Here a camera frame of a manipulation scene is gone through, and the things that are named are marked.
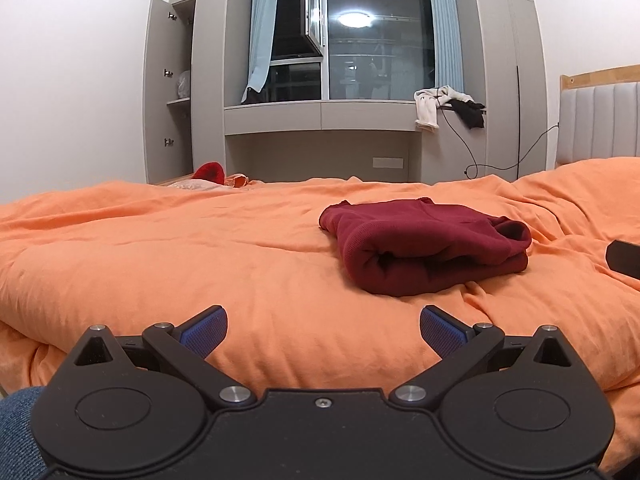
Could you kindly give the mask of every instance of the wall outlet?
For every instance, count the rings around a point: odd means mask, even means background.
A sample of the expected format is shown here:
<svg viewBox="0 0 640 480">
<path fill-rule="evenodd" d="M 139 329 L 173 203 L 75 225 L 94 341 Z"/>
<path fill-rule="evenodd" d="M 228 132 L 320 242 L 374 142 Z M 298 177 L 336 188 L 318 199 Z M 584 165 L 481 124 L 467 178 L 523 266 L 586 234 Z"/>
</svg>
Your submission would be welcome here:
<svg viewBox="0 0 640 480">
<path fill-rule="evenodd" d="M 404 168 L 404 158 L 393 158 L 388 156 L 373 157 L 374 168 L 392 168 L 393 170 L 402 170 Z"/>
</svg>

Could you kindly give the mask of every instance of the blue denim fabric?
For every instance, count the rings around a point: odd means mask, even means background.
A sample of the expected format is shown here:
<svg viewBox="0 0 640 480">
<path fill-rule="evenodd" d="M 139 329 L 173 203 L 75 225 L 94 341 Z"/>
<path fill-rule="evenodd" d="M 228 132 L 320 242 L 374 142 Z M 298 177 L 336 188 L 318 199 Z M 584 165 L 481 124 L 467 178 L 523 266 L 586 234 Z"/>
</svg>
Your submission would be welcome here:
<svg viewBox="0 0 640 480">
<path fill-rule="evenodd" d="M 35 480 L 46 469 L 29 428 L 43 389 L 25 388 L 0 400 L 0 480 Z"/>
</svg>

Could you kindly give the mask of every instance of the silver screw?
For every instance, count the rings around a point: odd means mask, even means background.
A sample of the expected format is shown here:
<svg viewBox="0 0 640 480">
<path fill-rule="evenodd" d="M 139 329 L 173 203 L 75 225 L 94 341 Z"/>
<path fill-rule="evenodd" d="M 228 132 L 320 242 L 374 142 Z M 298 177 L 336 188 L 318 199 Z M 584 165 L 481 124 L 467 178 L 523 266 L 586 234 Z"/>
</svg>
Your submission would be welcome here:
<svg viewBox="0 0 640 480">
<path fill-rule="evenodd" d="M 220 390 L 220 399 L 234 404 L 245 402 L 251 397 L 251 391 L 244 386 L 227 386 Z"/>
<path fill-rule="evenodd" d="M 318 408 L 330 408 L 332 404 L 331 399 L 325 399 L 324 397 L 322 399 L 316 399 L 316 406 Z"/>
<path fill-rule="evenodd" d="M 423 400 L 426 396 L 425 389 L 415 384 L 405 384 L 396 390 L 396 397 L 404 400 L 404 402 L 418 402 L 418 400 Z"/>
</svg>

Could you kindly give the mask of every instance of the blue gripper pad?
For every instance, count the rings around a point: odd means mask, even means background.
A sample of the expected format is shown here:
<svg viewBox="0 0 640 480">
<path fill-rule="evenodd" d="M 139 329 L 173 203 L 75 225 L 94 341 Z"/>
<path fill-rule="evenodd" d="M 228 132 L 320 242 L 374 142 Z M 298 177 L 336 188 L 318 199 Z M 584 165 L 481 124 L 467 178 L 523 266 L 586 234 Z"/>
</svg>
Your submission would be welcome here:
<svg viewBox="0 0 640 480">
<path fill-rule="evenodd" d="M 420 334 L 427 345 L 444 359 L 473 337 L 473 329 L 431 305 L 420 313 Z"/>
<path fill-rule="evenodd" d="M 178 341 L 205 359 L 226 337 L 227 317 L 225 309 L 221 306 L 211 309 L 205 316 L 202 314 L 178 327 L 181 331 Z"/>
</svg>

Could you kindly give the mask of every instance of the ceiling light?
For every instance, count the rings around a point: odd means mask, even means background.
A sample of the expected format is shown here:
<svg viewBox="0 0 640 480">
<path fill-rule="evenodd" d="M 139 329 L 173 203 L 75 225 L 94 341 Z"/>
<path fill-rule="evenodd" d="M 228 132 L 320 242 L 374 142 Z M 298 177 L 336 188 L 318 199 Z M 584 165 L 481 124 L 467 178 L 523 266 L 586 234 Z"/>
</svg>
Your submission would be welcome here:
<svg viewBox="0 0 640 480">
<path fill-rule="evenodd" d="M 364 12 L 347 12 L 338 16 L 338 21 L 345 27 L 362 28 L 370 27 L 373 16 Z"/>
</svg>

